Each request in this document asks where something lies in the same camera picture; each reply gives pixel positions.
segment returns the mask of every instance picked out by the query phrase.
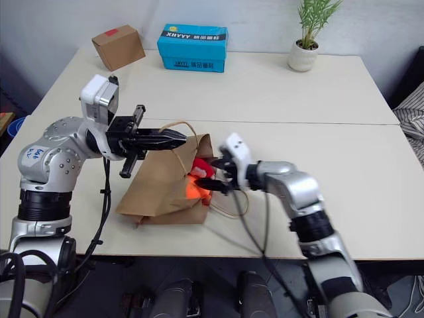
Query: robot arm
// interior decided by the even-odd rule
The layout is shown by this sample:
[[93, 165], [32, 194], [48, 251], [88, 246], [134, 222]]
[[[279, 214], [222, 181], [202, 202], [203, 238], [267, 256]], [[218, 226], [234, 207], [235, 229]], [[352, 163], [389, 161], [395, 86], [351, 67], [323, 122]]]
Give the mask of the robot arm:
[[[18, 157], [21, 171], [21, 204], [12, 220], [9, 252], [36, 250], [45, 253], [63, 276], [74, 270], [76, 241], [70, 232], [70, 201], [78, 175], [86, 159], [105, 157], [123, 160], [121, 177], [129, 178], [137, 160], [148, 150], [174, 149], [186, 142], [186, 136], [164, 129], [140, 129], [146, 109], [137, 105], [132, 116], [115, 116], [119, 86], [116, 77], [96, 75], [81, 91], [84, 117], [66, 117], [52, 123], [42, 137], [25, 147]], [[35, 255], [23, 258], [25, 266], [44, 261]], [[6, 263], [0, 262], [0, 268]], [[23, 297], [35, 317], [43, 317], [48, 308], [52, 282], [37, 277], [25, 280]], [[0, 316], [11, 303], [13, 280], [0, 283]]]
[[[309, 287], [329, 306], [330, 317], [392, 317], [372, 296], [364, 293], [362, 278], [349, 256], [340, 234], [325, 212], [317, 181], [290, 162], [252, 163], [247, 145], [232, 134], [221, 146], [224, 169], [233, 189], [261, 189], [281, 201], [307, 257]], [[227, 192], [215, 180], [200, 180], [200, 186]]]

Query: blue box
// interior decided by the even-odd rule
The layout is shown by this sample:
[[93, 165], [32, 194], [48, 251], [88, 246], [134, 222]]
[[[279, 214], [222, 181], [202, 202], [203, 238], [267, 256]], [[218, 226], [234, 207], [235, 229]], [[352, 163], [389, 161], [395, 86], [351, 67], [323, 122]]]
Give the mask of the blue box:
[[197, 25], [166, 25], [158, 40], [165, 68], [224, 72], [227, 28]]

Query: paper bag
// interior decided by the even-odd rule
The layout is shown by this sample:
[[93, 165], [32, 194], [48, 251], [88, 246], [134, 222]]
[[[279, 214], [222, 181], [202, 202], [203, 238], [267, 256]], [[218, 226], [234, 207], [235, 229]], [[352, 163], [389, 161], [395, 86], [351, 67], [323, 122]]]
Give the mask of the paper bag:
[[116, 211], [137, 223], [204, 222], [208, 206], [186, 197], [186, 176], [195, 157], [213, 157], [208, 134], [190, 136], [174, 150], [149, 151]]

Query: cardboard box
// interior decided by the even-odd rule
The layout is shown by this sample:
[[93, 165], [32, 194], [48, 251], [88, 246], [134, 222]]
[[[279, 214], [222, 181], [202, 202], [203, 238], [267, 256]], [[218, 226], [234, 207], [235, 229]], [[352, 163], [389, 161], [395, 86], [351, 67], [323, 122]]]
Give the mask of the cardboard box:
[[146, 56], [135, 28], [124, 25], [91, 39], [105, 66], [111, 71]]
[[3, 135], [13, 117], [15, 117], [14, 113], [0, 113], [0, 136]]
[[166, 25], [158, 40], [165, 68], [224, 72], [228, 30], [218, 26]]

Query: black cable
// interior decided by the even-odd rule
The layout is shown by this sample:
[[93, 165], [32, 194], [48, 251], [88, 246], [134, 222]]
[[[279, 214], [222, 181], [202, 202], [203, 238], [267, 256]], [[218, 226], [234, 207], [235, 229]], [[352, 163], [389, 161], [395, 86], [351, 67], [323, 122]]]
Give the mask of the black cable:
[[97, 229], [96, 234], [93, 237], [93, 240], [91, 240], [91, 243], [89, 244], [83, 260], [76, 266], [75, 272], [80, 270], [85, 263], [89, 260], [91, 255], [93, 255], [93, 252], [95, 250], [95, 247], [97, 245], [103, 244], [103, 242], [100, 240], [101, 231], [103, 230], [103, 226], [106, 223], [107, 217], [109, 216], [109, 212], [111, 210], [111, 185], [109, 183], [109, 176], [111, 172], [111, 161], [109, 159], [106, 159], [103, 157], [103, 165], [105, 167], [105, 189], [102, 189], [100, 193], [103, 194], [103, 208], [101, 212], [101, 220], [99, 228]]
[[[265, 263], [265, 267], [267, 267], [267, 269], [270, 271], [271, 275], [273, 275], [273, 277], [276, 279], [276, 281], [286, 291], [286, 294], [291, 299], [291, 302], [293, 303], [293, 305], [296, 308], [297, 312], [302, 317], [304, 317], [304, 318], [311, 318], [311, 316], [308, 314], [308, 312], [306, 312], [305, 308], [300, 304], [300, 302], [294, 296], [293, 292], [290, 290], [290, 288], [288, 287], [288, 285], [286, 284], [286, 282], [284, 281], [284, 279], [281, 277], [281, 275], [277, 271], [276, 267], [273, 265], [273, 263], [271, 262], [271, 260], [266, 255], [266, 245], [268, 244], [269, 221], [270, 221], [270, 204], [269, 204], [269, 201], [266, 200], [266, 221], [265, 221], [266, 222], [266, 224], [265, 224], [266, 232], [265, 232], [264, 248], [261, 248], [260, 245], [258, 244], [258, 241], [254, 238], [254, 235], [252, 234], [252, 232], [250, 231], [250, 229], [247, 226], [246, 220], [245, 220], [244, 215], [243, 215], [243, 211], [241, 209], [240, 201], [239, 201], [238, 197], [235, 195], [235, 190], [232, 187], [232, 185], [231, 185], [230, 182], [228, 182], [228, 186], [230, 188], [230, 191], [233, 194], [233, 198], [234, 198], [234, 201], [236, 203], [238, 215], [240, 216], [240, 220], [241, 220], [241, 223], [242, 223], [242, 225], [244, 227], [244, 230], [247, 232], [248, 236], [250, 237], [250, 239], [252, 240], [252, 242], [254, 243], [254, 245], [257, 247], [257, 249], [261, 252], [261, 254], [262, 254], [262, 260]], [[264, 189], [268, 189], [268, 178], [267, 178], [267, 175], [265, 175], [265, 186], [264, 186]]]
[[50, 299], [48, 300], [48, 305], [46, 307], [46, 311], [44, 313], [44, 318], [53, 317], [54, 308], [56, 306], [56, 298], [60, 291], [60, 281], [59, 281], [59, 269], [57, 265], [53, 262], [53, 260], [44, 252], [40, 250], [26, 250], [20, 253], [22, 258], [28, 255], [34, 255], [39, 257], [44, 263], [46, 263], [46, 267], [52, 276], [52, 291], [50, 293]]
[[[15, 266], [15, 282], [13, 284], [12, 300], [9, 308], [8, 318], [17, 318], [21, 316], [22, 302], [24, 299], [25, 291], [25, 266], [22, 261], [22, 257], [15, 253], [4, 253], [0, 256], [0, 262], [11, 260], [11, 263]], [[5, 280], [4, 275], [1, 276], [0, 282]]]
[[270, 198], [268, 197], [268, 175], [264, 175], [265, 186], [264, 186], [264, 195], [265, 195], [265, 237], [264, 237], [264, 252], [266, 254], [266, 248], [268, 247], [268, 237], [270, 233]]

